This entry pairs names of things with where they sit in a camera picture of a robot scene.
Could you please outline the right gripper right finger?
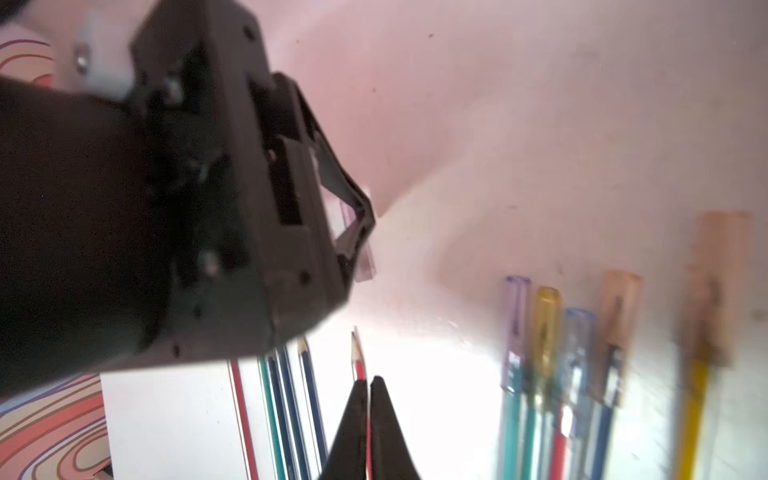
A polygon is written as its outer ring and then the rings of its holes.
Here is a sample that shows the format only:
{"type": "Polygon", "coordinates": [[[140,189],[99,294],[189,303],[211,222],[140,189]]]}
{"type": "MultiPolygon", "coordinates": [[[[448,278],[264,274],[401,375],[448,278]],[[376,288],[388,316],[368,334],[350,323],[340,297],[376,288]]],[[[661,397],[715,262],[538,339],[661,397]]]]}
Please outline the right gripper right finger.
{"type": "Polygon", "coordinates": [[[374,480],[419,480],[384,379],[370,386],[370,464],[374,480]]]}

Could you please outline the green pencil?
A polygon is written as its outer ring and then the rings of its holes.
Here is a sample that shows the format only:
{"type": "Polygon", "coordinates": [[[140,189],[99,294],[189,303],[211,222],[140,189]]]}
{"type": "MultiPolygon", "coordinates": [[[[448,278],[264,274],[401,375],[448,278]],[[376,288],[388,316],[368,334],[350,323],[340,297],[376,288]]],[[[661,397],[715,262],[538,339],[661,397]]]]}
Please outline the green pencil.
{"type": "Polygon", "coordinates": [[[264,405],[267,416],[268,431],[270,435],[270,448],[272,450],[272,459],[274,474],[277,480],[286,480],[285,465],[282,452],[280,431],[278,428],[275,398],[271,384],[271,378],[267,362],[264,358],[258,359],[260,378],[263,389],[264,405]]]}

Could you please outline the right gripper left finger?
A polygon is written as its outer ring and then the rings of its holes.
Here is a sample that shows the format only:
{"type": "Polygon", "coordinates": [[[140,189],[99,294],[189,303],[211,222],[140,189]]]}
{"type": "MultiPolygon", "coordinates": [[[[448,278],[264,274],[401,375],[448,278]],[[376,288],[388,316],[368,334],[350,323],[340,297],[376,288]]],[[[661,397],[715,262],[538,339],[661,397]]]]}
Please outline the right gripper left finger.
{"type": "Polygon", "coordinates": [[[364,480],[367,475],[368,385],[353,383],[320,480],[364,480]]]}

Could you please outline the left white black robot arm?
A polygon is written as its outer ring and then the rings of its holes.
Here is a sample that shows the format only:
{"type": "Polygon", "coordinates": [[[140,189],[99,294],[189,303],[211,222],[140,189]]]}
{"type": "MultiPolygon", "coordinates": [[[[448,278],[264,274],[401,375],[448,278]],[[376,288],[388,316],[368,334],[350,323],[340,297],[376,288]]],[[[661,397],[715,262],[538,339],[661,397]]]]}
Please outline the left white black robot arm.
{"type": "Polygon", "coordinates": [[[1,393],[262,356],[348,299],[375,226],[259,23],[160,1],[73,92],[1,82],[1,393]]]}

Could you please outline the dark blue pencil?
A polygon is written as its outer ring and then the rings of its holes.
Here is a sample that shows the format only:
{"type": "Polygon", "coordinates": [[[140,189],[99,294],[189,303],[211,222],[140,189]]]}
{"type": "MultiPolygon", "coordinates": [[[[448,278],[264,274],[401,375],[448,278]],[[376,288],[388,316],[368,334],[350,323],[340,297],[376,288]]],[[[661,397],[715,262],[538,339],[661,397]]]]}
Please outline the dark blue pencil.
{"type": "Polygon", "coordinates": [[[280,448],[287,479],[310,479],[311,472],[304,444],[304,435],[295,389],[285,346],[267,357],[267,368],[273,391],[280,448]]]}
{"type": "Polygon", "coordinates": [[[325,436],[324,422],[317,389],[317,380],[314,372],[311,351],[308,340],[302,336],[297,341],[302,378],[305,385],[306,402],[309,409],[309,417],[312,425],[312,436],[316,447],[316,457],[319,470],[322,471],[328,458],[328,443],[325,436]]]}

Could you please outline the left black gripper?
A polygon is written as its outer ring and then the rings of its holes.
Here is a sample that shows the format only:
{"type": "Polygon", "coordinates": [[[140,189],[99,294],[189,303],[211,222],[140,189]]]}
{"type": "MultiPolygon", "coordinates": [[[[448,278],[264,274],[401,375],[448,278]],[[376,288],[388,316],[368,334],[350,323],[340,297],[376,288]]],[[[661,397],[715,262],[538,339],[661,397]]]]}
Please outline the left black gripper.
{"type": "Polygon", "coordinates": [[[113,218],[136,262],[142,334],[107,371],[262,356],[348,298],[376,217],[298,84],[270,69],[235,1],[159,1],[134,30],[113,105],[113,218]],[[327,222],[329,190],[356,214],[327,222]]]}

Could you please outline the purple transparent pencil cap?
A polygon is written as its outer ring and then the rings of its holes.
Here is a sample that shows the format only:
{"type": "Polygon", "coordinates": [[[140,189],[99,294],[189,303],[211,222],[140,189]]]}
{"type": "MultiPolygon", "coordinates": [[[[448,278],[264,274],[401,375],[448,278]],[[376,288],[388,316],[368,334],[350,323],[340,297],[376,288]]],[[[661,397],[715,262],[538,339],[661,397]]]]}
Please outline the purple transparent pencil cap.
{"type": "MultiPolygon", "coordinates": [[[[356,219],[357,215],[354,209],[346,202],[340,200],[340,210],[344,223],[344,227],[349,227],[356,219]]],[[[375,265],[374,255],[369,242],[366,242],[359,251],[358,259],[355,267],[354,280],[357,283],[367,282],[374,279],[377,269],[375,265]]]]}

